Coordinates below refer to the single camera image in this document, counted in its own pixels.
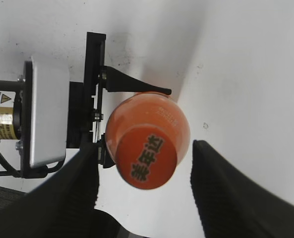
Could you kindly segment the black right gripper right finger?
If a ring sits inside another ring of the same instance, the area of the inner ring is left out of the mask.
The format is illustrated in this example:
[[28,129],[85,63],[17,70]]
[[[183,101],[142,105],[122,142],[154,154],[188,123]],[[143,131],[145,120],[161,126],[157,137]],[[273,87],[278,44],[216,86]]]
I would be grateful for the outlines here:
[[192,144],[190,184],[205,237],[294,238],[294,206],[248,178],[204,140]]

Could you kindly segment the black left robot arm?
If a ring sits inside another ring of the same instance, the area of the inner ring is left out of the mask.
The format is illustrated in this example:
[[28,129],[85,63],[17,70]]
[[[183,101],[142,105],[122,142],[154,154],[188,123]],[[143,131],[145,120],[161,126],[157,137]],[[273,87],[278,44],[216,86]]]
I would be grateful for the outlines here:
[[67,149],[99,142],[103,91],[171,94],[105,66],[105,42],[87,33],[81,82],[43,55],[26,61],[16,81],[0,80],[0,176],[44,178],[63,166]]

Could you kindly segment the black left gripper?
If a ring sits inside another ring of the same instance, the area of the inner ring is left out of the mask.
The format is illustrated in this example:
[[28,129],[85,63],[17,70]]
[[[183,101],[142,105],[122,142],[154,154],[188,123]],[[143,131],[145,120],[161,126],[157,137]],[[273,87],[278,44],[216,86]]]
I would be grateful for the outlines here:
[[[148,84],[113,67],[103,66],[105,41],[105,34],[87,32],[83,81],[69,83],[67,149],[80,148],[82,144],[93,141],[93,122],[96,109],[92,97],[96,95],[100,71],[103,87],[108,92],[157,92],[165,95],[172,93],[171,89]],[[115,162],[108,152],[104,133],[97,144],[98,163],[104,169],[113,167]]]

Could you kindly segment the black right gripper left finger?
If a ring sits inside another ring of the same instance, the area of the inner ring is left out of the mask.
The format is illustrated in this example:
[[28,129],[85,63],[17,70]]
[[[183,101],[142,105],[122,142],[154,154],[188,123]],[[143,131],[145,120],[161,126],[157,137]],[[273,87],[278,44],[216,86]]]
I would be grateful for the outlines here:
[[0,238],[88,238],[99,188],[97,152],[85,145],[50,179],[0,210]]

